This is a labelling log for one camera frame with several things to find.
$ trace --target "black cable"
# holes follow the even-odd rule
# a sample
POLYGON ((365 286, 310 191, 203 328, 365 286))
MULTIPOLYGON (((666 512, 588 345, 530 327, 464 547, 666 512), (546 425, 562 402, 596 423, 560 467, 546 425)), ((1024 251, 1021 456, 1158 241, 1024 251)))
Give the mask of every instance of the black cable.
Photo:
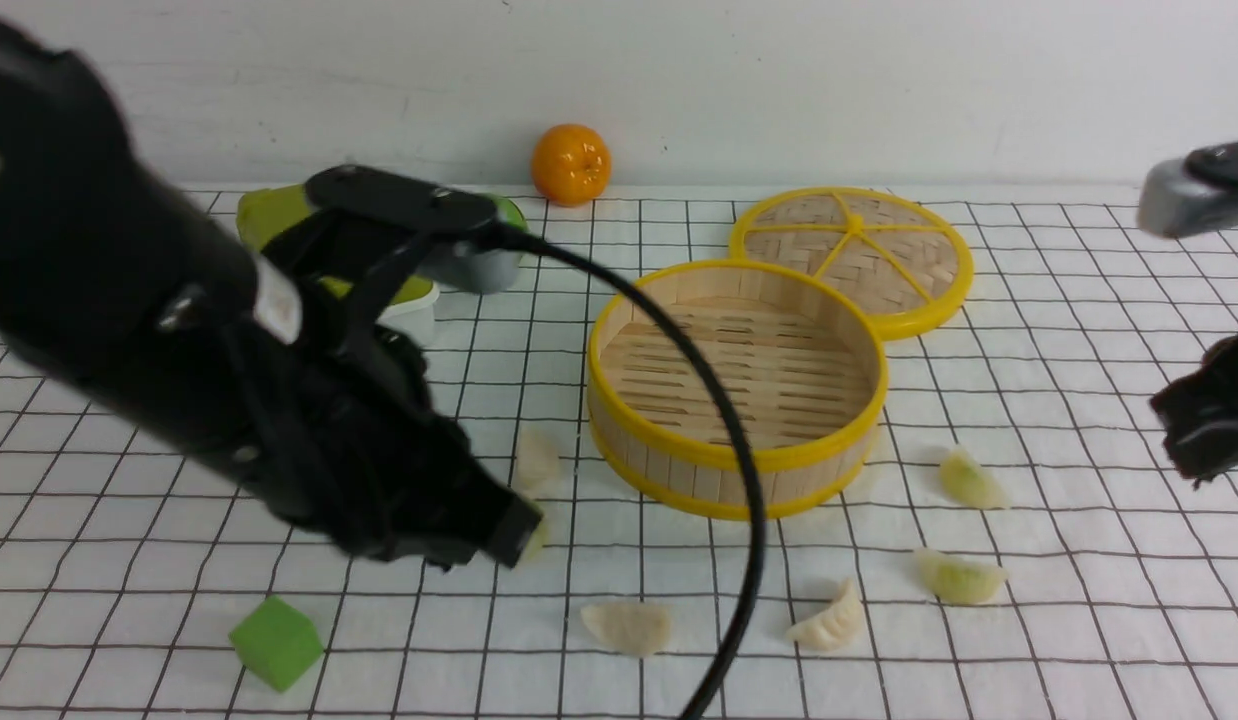
POLYGON ((743 570, 743 588, 739 589, 739 601, 734 606, 734 615, 730 619, 728 628, 725 628, 725 635, 721 637, 721 647, 716 651, 716 656, 712 657, 712 664, 707 669, 707 673, 703 674, 703 680, 699 683, 698 689, 696 689, 691 700, 686 703, 686 710, 678 716, 678 720, 698 720, 707 710, 712 696, 721 689, 721 683, 725 679, 725 673, 730 669, 734 656, 739 652, 743 633, 747 632, 748 624, 751 621, 751 611, 756 606, 756 594, 761 589, 761 570, 765 564, 766 504, 761 494, 761 480, 756 478, 756 461, 753 460, 751 448, 748 445, 747 434, 743 432, 743 423, 739 421, 739 414, 734 409, 729 396, 727 396, 725 388, 721 387, 721 381, 712 372, 712 366, 699 354, 698 348, 695 346, 691 338, 686 336, 686 333, 682 333, 682 329, 677 328, 677 323, 669 318, 669 313, 665 313, 660 306, 656 306, 646 293, 639 291, 631 282, 619 277, 613 270, 593 264, 592 260, 582 259, 569 250, 556 247, 541 238, 531 236, 531 234, 515 233, 514 238, 504 238, 504 240, 508 241, 508 245, 504 245, 504 247, 509 250, 522 250, 531 255, 543 256, 543 259, 560 260, 561 264, 567 264, 572 268, 583 270, 584 273, 589 273, 592 277, 599 278, 602 282, 615 288, 615 291, 619 291, 634 306, 639 307, 643 313, 650 315, 656 328, 664 332, 665 336, 669 336, 669 340, 673 341, 677 350, 690 361, 691 369, 703 381, 707 393, 712 397, 712 405, 716 405, 716 409, 721 413, 721 421, 725 424, 725 433, 730 438, 730 447, 739 461, 739 478, 743 478, 743 495, 748 501, 748 529, 750 531, 748 532, 748 563, 743 570))

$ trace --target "grid tablecloth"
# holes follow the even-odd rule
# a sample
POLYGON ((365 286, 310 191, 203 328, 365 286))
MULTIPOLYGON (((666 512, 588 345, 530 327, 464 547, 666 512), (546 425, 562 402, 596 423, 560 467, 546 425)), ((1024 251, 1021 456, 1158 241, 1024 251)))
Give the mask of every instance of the grid tablecloth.
MULTIPOLYGON (((506 191, 517 195, 517 191, 506 191)), ((1238 231, 1182 246, 1134 228, 1134 191, 885 188, 963 234, 977 276, 943 328, 888 346, 883 442, 862 482, 773 523, 723 718, 1238 719, 1238 471, 1191 492, 1148 396, 1238 329, 1238 231), (1191 252, 1184 252, 1190 247, 1191 252), (993 469, 1013 508, 957 507, 942 448, 993 469), (1008 591, 936 605, 917 546, 999 562, 1008 591), (782 641, 857 579, 869 632, 815 656, 782 641)), ((191 193, 232 226, 239 195, 191 193)), ((617 188, 519 205, 550 240, 628 277, 721 259, 753 188, 617 188)), ((0 719, 669 718, 716 649, 747 528, 641 501, 581 407, 587 323, 610 292, 529 260, 510 292, 447 292, 431 381, 509 478, 519 427, 573 468, 527 568, 348 562, 0 343, 0 719), (241 671, 227 632, 267 593, 331 652, 291 692, 241 671), (578 609, 673 606, 669 652, 600 651, 578 609)))

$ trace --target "dumpling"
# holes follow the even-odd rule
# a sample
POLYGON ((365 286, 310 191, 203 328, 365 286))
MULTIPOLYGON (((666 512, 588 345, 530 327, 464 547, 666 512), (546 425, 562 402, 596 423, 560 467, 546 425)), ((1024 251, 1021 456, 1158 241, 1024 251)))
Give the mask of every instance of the dumpling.
POLYGON ((950 605, 988 602, 1009 578, 1006 569, 999 565, 962 560, 928 547, 919 547, 912 555, 921 572, 921 583, 950 605))
POLYGON ((789 628, 789 641, 817 652, 831 652, 851 643, 865 624, 855 580, 847 579, 828 607, 789 628))
POLYGON ((938 465, 938 481, 957 502, 978 510, 1011 506, 1006 491, 968 452, 954 447, 938 465))
POLYGON ((517 433, 517 465, 513 486, 527 497, 542 495, 561 479, 561 456, 552 438, 535 426, 522 426, 517 433))
POLYGON ((650 657, 673 637, 673 615, 664 605, 600 602, 579 614, 597 642, 633 657, 650 657))

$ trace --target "bamboo steamer lid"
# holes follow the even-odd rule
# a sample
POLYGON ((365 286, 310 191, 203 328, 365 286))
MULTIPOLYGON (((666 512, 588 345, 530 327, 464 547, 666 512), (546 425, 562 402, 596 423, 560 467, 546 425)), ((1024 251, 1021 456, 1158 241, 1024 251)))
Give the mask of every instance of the bamboo steamer lid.
POLYGON ((901 197, 851 187, 759 202, 735 223, 730 256, 810 275, 860 307, 885 341, 946 323, 976 273, 947 220, 901 197))

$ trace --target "yellow plastic rim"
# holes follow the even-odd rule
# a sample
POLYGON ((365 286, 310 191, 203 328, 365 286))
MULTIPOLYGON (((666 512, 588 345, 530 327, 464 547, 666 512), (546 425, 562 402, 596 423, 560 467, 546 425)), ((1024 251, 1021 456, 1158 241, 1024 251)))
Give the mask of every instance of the yellow plastic rim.
MULTIPOLYGON (((784 192, 781 195, 770 197, 758 202, 747 213, 739 218, 738 223, 734 223, 734 229, 730 233, 730 259, 747 259, 747 238, 748 233, 759 231, 828 231, 828 233, 843 233, 839 241, 834 244, 828 251, 828 257, 825 260, 823 265, 820 265, 820 270, 816 270, 815 277, 821 277, 829 265, 837 259, 842 249, 851 241, 865 242, 867 246, 875 250, 885 259, 890 265, 894 266, 895 272, 903 275, 912 289, 926 299, 926 304, 917 307, 917 309, 905 311, 904 313, 893 313, 888 315, 867 315, 867 323, 875 329, 878 336, 884 341, 901 340, 906 336, 919 336, 919 334, 925 332, 932 332, 938 325, 942 325, 961 311, 961 306, 966 302, 966 296, 971 292, 971 285, 976 282, 976 259, 971 255, 971 247, 966 246, 966 240, 957 233, 956 228, 948 224, 948 220, 940 218, 938 215, 926 210, 916 202, 904 200, 901 197, 888 195, 884 192, 875 191, 860 191, 855 187, 807 187, 802 191, 784 192), (820 225, 820 224, 799 224, 799 225, 763 225, 755 226, 753 223, 756 220, 756 215, 765 213, 780 205, 784 202, 796 200, 799 197, 806 195, 829 195, 838 202, 842 207, 842 212, 846 215, 846 224, 842 225, 820 225), (863 218, 855 213, 851 213, 847 208, 846 200, 842 200, 842 195, 858 195, 858 197, 870 197, 874 200, 888 200, 893 205, 906 209, 911 213, 916 213, 933 223, 933 228, 911 228, 911 225, 865 225, 863 224, 863 218), (951 242, 953 251, 957 254, 957 275, 953 277, 952 285, 947 291, 940 297, 930 297, 930 294, 921 288, 921 283, 904 268, 901 261, 895 259, 894 254, 889 250, 881 247, 879 242, 872 240, 867 236, 867 231, 896 231, 898 229, 926 229, 926 231, 943 234, 945 238, 951 242)), ((823 286, 823 283, 815 280, 816 283, 823 286)))
MULTIPOLYGON (((701 260, 696 261, 696 264, 673 265, 671 268, 646 275, 646 277, 638 280, 634 285, 639 288, 655 282, 659 278, 669 277, 671 273, 693 272, 693 270, 698 268, 761 270, 761 272, 765 273, 785 275, 785 277, 794 281, 815 287, 820 292, 833 297, 834 301, 838 301, 848 309, 849 313, 855 315, 855 319, 863 324, 867 332, 869 332, 869 336, 872 338, 872 350, 877 354, 877 364, 880 369, 878 382, 877 386, 872 388, 872 397, 869 402, 867 402, 867 407, 860 411, 855 419, 829 435, 801 443, 801 445, 774 447, 765 448, 765 450, 754 450, 753 456, 756 459, 756 470, 759 473, 794 470, 813 465, 816 461, 828 460, 829 456, 837 455, 838 452, 843 452, 846 448, 854 445, 863 435, 865 435, 867 432, 870 432, 872 427, 874 427, 877 419, 881 414, 881 407, 885 405, 885 388, 889 386, 889 377, 885 364, 885 348, 881 345, 877 329, 869 319, 867 319, 867 315, 863 314, 863 311, 858 309, 858 307, 853 304, 853 302, 848 301, 842 293, 825 286, 821 282, 816 282, 815 278, 811 278, 805 273, 799 273, 796 270, 791 268, 782 268, 782 266, 779 265, 758 264, 755 260, 701 260)), ((669 428, 657 426, 650 419, 643 418, 643 416, 633 409, 633 407, 625 405, 625 402, 619 397, 619 393, 615 392, 614 387, 610 385, 609 379, 605 379, 605 375, 600 371, 600 350, 597 346, 597 334, 599 334, 600 328, 604 327, 605 320, 610 318, 610 313, 613 313, 615 307, 618 307, 623 301, 623 296, 617 294, 613 299, 610 299, 610 302, 607 302, 605 309, 600 311, 600 315, 598 315, 595 323, 592 324, 592 333, 588 333, 588 387, 595 390, 597 397, 600 398, 602 408, 629 435, 636 438, 641 443, 645 443, 646 447, 655 448, 657 452, 664 452, 665 455, 677 456, 677 459, 691 461, 693 465, 707 465, 721 470, 738 471, 739 464, 734 458, 734 450, 732 450, 732 448, 709 445, 709 443, 706 442, 690 439, 673 433, 673 431, 670 431, 669 428)), ((618 465, 614 461, 612 461, 610 465, 618 471, 618 465)))
MULTIPOLYGON (((619 478, 623 478, 624 482, 629 486, 636 489, 638 492, 651 497, 673 510, 680 510, 682 512, 690 512, 691 515, 702 515, 706 518, 713 520, 748 520, 748 508, 744 505, 724 505, 722 502, 709 502, 707 500, 699 500, 697 497, 683 496, 677 492, 670 491, 665 486, 657 486, 655 482, 646 480, 641 473, 629 468, 626 461, 619 460, 619 456, 610 450, 605 444, 605 439, 602 439, 600 433, 597 432, 597 427, 592 423, 592 442, 597 445, 597 450, 600 452, 600 456, 604 456, 605 464, 610 465, 610 469, 615 471, 619 478)), ((801 500, 794 500, 789 502, 780 502, 776 505, 766 505, 766 518, 777 520, 787 518, 790 515, 797 515, 799 512, 805 512, 807 510, 815 510, 823 502, 828 501, 843 489, 849 487, 849 484, 855 481, 858 474, 863 470, 863 465, 867 464, 867 459, 872 455, 872 448, 875 445, 877 440, 880 438, 880 433, 872 438, 872 442, 863 452, 860 460, 855 461, 849 470, 842 473, 839 478, 833 480, 828 487, 822 487, 816 492, 811 492, 801 500)))

